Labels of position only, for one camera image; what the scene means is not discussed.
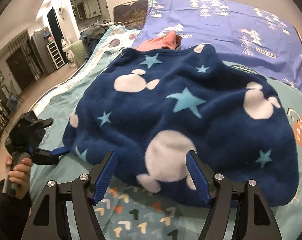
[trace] hand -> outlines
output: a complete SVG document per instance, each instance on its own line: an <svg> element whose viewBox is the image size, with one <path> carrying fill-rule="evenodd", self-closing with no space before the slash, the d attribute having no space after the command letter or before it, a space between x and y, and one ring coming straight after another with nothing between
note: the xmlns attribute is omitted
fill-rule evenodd
<svg viewBox="0 0 302 240"><path fill-rule="evenodd" d="M12 157L7 156L5 159L7 166L12 164ZM17 164L12 171L8 173L9 180L19 185L16 191L16 198L23 199L29 190L30 186L30 174L33 161L28 158L24 158L21 164Z"/></svg>

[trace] silver bolt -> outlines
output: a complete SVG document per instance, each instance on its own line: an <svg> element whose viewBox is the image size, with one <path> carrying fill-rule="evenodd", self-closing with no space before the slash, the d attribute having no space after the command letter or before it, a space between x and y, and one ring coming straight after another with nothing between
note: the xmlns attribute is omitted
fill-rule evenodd
<svg viewBox="0 0 302 240"><path fill-rule="evenodd" d="M218 180L223 180L224 179L224 176L220 173L216 174L214 177Z"/></svg>
<svg viewBox="0 0 302 240"><path fill-rule="evenodd" d="M255 185L257 185L257 182L256 182L255 180L253 180L253 179L250 179L250 180L249 180L249 184L250 184L251 186L255 186Z"/></svg>
<svg viewBox="0 0 302 240"><path fill-rule="evenodd" d="M88 178L89 178L89 175L87 175L87 174L82 174L80 176L80 180L87 180Z"/></svg>
<svg viewBox="0 0 302 240"><path fill-rule="evenodd" d="M51 180L47 183L49 187L53 187L55 185L55 181Z"/></svg>

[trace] navy fleece blanket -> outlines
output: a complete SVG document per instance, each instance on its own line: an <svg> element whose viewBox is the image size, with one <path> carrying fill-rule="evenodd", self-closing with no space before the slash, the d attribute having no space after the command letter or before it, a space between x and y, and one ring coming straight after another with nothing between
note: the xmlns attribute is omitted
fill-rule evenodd
<svg viewBox="0 0 302 240"><path fill-rule="evenodd" d="M186 205L205 206L189 150L230 180L255 179L271 206L288 203L299 182L276 91L258 73L226 66L210 44L123 50L85 91L63 142L91 164L115 151L116 177Z"/></svg>

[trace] quilt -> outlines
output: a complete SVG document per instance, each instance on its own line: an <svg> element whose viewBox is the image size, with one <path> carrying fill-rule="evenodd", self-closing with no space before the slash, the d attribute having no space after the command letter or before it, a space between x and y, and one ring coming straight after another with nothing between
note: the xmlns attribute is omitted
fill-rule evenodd
<svg viewBox="0 0 302 240"><path fill-rule="evenodd" d="M93 165L113 150L117 178L198 207L205 203L186 168L189 150L230 180L255 179L271 206L291 201L299 182L295 136L276 91L204 43L124 49L84 92L63 143Z"/></svg>
<svg viewBox="0 0 302 240"><path fill-rule="evenodd" d="M211 43L222 60L249 66L302 92L302 43L277 15L228 0L149 0L133 47L175 30L182 49Z"/></svg>

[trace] floor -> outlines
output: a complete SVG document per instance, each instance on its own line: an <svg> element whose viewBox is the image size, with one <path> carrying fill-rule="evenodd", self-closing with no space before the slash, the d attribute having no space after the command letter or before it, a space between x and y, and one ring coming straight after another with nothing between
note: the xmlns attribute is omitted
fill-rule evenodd
<svg viewBox="0 0 302 240"><path fill-rule="evenodd" d="M77 68L65 65L49 76L40 78L32 87L25 91L25 93L22 93L20 96L23 98L24 103L19 103L17 111L10 117L9 125L6 130L10 131L12 125L17 121L21 114L28 112L38 98L40 98L45 92L66 81L77 70ZM4 132L0 143L0 180L6 177L5 157L8 155L8 152L4 143L7 137L8 133Z"/></svg>

